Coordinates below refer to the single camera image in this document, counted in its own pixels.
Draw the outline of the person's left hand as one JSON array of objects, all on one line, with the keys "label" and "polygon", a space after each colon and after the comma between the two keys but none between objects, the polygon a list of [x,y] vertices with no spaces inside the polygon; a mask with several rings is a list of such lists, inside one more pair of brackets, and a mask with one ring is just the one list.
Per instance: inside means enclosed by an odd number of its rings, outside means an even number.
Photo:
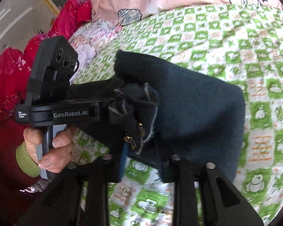
[{"label": "person's left hand", "polygon": [[23,137],[29,157],[38,164],[40,169],[60,173],[72,159],[73,138],[76,134],[75,125],[70,125],[65,130],[58,132],[52,140],[52,149],[40,160],[37,158],[37,146],[42,143],[43,133],[35,128],[26,128]]}]

